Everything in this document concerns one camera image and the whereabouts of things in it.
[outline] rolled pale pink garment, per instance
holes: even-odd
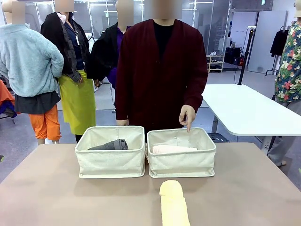
[[[154,154],[164,154],[164,153],[176,153],[176,152],[194,152],[197,151],[194,147],[181,147],[175,145],[156,145],[153,146],[152,152]]]

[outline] rolled dark gray garment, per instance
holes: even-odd
[[[91,147],[88,150],[91,151],[100,151],[100,150],[128,150],[127,143],[125,139],[118,139],[111,142],[108,142],[104,145]]]

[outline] person's left hand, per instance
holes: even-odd
[[[187,126],[187,132],[190,132],[191,124],[196,118],[196,111],[189,105],[183,105],[179,117],[179,122],[183,126]]]

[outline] fabric storage basket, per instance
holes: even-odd
[[[149,174],[152,178],[184,178],[214,176],[216,146],[202,128],[168,129],[147,134]],[[194,147],[197,151],[153,153],[155,145]]]
[[[91,147],[125,139],[129,150],[92,151]],[[135,178],[145,172],[145,136],[140,126],[88,128],[75,147],[79,178]]]

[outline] floral shirt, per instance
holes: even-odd
[[[293,22],[289,30],[275,79],[275,95],[283,102],[301,99],[301,22]]]

